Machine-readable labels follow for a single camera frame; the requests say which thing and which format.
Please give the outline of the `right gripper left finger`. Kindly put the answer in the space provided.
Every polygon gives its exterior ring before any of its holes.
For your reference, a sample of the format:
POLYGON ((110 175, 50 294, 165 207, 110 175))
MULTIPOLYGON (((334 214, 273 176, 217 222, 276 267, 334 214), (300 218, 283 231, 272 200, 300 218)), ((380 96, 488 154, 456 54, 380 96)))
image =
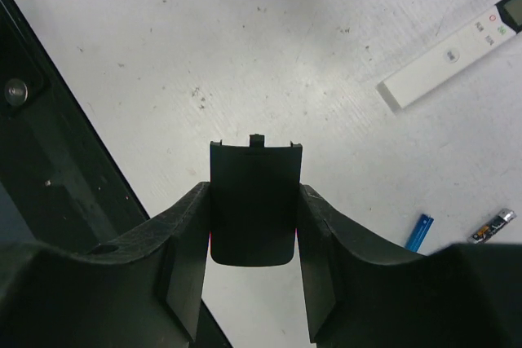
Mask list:
POLYGON ((197 335, 209 230, 210 186, 202 182, 89 254, 3 245, 2 346, 189 346, 197 335))

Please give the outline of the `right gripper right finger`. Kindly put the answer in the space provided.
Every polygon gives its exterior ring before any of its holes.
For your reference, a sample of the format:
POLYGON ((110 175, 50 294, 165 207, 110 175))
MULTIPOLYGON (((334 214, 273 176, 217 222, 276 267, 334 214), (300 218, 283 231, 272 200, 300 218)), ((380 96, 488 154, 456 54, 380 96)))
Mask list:
POLYGON ((319 347, 518 347, 521 247, 452 244, 411 252, 301 186, 299 257, 319 347))

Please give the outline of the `blue AAA battery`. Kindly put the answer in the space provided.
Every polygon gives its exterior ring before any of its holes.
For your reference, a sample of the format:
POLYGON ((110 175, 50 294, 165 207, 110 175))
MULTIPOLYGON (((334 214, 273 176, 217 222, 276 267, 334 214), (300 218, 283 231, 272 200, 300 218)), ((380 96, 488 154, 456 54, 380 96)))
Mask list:
POLYGON ((429 231, 434 219, 426 214, 421 214, 405 243, 405 248, 417 253, 429 231))

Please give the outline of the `black battery cover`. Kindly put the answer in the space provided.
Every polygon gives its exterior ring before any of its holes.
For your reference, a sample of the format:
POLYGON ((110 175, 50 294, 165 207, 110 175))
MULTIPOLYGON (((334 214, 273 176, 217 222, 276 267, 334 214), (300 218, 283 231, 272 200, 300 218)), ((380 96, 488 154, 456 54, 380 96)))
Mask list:
POLYGON ((294 256, 303 147, 210 144, 210 255, 231 267, 275 267, 294 256))

